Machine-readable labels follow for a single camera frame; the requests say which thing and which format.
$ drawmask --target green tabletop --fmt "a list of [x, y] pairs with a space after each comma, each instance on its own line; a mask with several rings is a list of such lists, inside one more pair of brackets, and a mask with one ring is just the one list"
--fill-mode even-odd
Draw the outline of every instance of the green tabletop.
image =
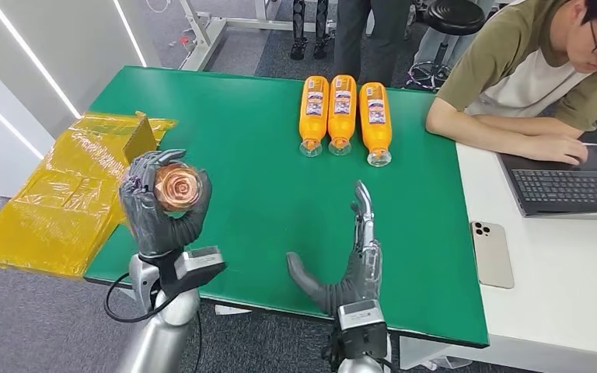
[[[340, 279], [351, 251], [354, 182], [372, 195], [381, 242], [381, 305], [388, 325], [452, 343], [488, 345], [454, 142], [428, 134], [433, 95], [390, 89], [392, 162], [365, 161], [360, 131], [344, 157], [299, 152], [303, 82], [157, 68], [123, 68], [91, 111], [179, 121], [161, 148], [185, 148], [208, 171], [213, 197], [201, 237], [228, 269], [201, 293], [222, 302], [322, 315], [288, 276], [296, 251], [323, 281]], [[85, 278], [114, 281], [135, 252], [120, 226]]]

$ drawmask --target dark pants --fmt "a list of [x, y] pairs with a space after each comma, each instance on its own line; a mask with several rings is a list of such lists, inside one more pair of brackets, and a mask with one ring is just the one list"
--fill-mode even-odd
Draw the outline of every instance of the dark pants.
[[[293, 9], [292, 29], [294, 30], [294, 41], [303, 41], [305, 0], [294, 0]], [[315, 41], [317, 43], [323, 42], [326, 38], [326, 18], [328, 18], [328, 0], [317, 0], [315, 19]]]
[[335, 74], [361, 74], [361, 38], [370, 9], [374, 11], [374, 30], [369, 37], [368, 71], [362, 81], [390, 86], [397, 51], [406, 28], [410, 0], [339, 0], [335, 34]]

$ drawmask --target yellow plastic bag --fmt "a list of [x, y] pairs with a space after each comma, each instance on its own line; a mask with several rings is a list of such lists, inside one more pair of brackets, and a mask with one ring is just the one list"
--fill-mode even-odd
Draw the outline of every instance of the yellow plastic bag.
[[[176, 124], [149, 123], [157, 144]], [[138, 125], [133, 116], [87, 113], [61, 134], [0, 211], [1, 266], [83, 275], [124, 220], [117, 188], [128, 166], [123, 148]]]

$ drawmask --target man's hand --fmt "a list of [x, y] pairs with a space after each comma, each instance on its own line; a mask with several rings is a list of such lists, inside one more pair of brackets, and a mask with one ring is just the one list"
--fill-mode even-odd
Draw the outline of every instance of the man's hand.
[[211, 183], [207, 173], [198, 173], [203, 188], [201, 199], [181, 218], [170, 217], [154, 194], [156, 170], [177, 162], [184, 154], [186, 151], [179, 149], [147, 152], [131, 163], [125, 181], [120, 185], [120, 201], [138, 253], [143, 256], [161, 256], [175, 249], [183, 249], [202, 232], [211, 199]]
[[518, 155], [536, 161], [563, 162], [578, 166], [587, 161], [587, 147], [563, 134], [542, 134], [523, 139]]

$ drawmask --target yellow packaging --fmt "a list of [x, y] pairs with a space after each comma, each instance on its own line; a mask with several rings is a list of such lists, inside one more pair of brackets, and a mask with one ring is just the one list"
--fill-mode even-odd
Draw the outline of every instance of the yellow packaging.
[[328, 110], [328, 150], [335, 155], [351, 151], [351, 136], [356, 129], [356, 81], [350, 75], [338, 75], [330, 84]]
[[389, 147], [393, 139], [386, 87], [381, 83], [362, 86], [360, 114], [362, 139], [369, 150], [367, 162], [374, 167], [383, 167], [392, 159]]
[[301, 153], [307, 157], [321, 154], [321, 140], [326, 136], [328, 120], [328, 81], [323, 76], [311, 76], [303, 85], [301, 116], [298, 132], [301, 134]]
[[[150, 119], [153, 150], [174, 120]], [[124, 221], [117, 199], [125, 144], [140, 119], [87, 113], [63, 132], [0, 211], [0, 266], [81, 277]]]

